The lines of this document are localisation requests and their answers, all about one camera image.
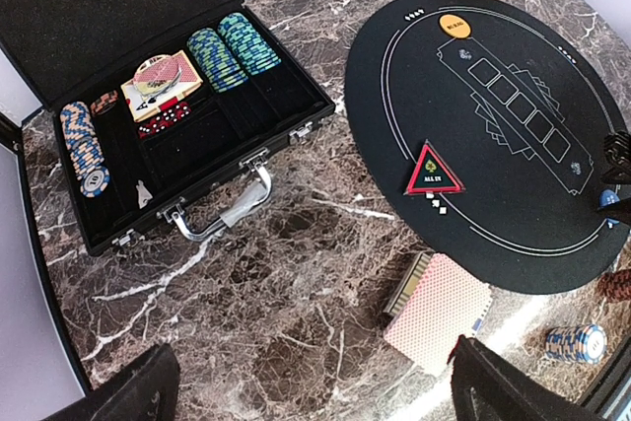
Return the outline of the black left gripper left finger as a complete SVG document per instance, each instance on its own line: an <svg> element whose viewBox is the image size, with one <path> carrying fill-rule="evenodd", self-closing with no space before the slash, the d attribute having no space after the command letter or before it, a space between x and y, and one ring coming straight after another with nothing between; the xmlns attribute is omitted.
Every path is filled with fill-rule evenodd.
<svg viewBox="0 0 631 421"><path fill-rule="evenodd" d="M50 420L173 420L180 366L172 346L154 345Z"/></svg>

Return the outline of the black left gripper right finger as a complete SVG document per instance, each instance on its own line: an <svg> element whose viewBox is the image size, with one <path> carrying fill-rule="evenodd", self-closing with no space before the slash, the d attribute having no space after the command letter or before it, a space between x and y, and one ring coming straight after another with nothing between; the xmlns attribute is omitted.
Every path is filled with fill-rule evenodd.
<svg viewBox="0 0 631 421"><path fill-rule="evenodd" d="M479 340L461 335L450 354L458 420L477 418L476 392L503 420L598 420L588 409L539 385Z"/></svg>

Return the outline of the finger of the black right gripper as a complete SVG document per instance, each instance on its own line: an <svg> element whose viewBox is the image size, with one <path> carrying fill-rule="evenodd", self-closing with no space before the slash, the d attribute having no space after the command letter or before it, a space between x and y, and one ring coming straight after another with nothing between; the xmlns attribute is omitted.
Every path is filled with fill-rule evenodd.
<svg viewBox="0 0 631 421"><path fill-rule="evenodd" d="M610 168L601 175L605 184L630 183L630 133L620 130L604 138L603 152ZM624 224L630 223L630 198L620 199L619 202L597 209L597 213L606 218L618 220Z"/></svg>

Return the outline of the blue small blind button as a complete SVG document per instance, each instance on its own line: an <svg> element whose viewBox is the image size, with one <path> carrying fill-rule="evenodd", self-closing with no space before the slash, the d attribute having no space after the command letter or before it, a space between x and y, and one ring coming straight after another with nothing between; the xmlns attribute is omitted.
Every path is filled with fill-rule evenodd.
<svg viewBox="0 0 631 421"><path fill-rule="evenodd" d="M599 197L598 208L601 209L609 205L615 204L619 201L620 201L620 198L618 197L617 193L614 190L605 189ZM606 218L605 221L609 229L612 229L614 226L619 224L618 220L614 220L612 218Z"/></svg>

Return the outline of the brown white chip stack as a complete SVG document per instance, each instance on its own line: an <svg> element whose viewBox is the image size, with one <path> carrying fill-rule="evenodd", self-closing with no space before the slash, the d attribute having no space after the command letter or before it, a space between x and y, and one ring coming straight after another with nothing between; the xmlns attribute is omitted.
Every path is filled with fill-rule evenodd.
<svg viewBox="0 0 631 421"><path fill-rule="evenodd" d="M631 270L604 273L596 285L600 294L614 303L631 300Z"/></svg>

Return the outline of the red triangular all-in button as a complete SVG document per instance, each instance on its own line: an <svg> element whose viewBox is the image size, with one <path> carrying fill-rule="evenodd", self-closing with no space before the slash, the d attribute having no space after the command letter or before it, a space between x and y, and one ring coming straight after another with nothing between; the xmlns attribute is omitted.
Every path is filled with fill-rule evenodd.
<svg viewBox="0 0 631 421"><path fill-rule="evenodd" d="M426 140L404 194L455 194L464 191L464 183L448 166L432 143Z"/></svg>

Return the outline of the orange big blind button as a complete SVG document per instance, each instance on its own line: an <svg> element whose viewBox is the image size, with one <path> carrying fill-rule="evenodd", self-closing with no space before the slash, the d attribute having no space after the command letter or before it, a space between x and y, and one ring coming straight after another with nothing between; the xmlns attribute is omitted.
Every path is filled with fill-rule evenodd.
<svg viewBox="0 0 631 421"><path fill-rule="evenodd" d="M439 26L446 35L452 38L466 39L471 36L470 24L464 18L454 14L442 15Z"/></svg>

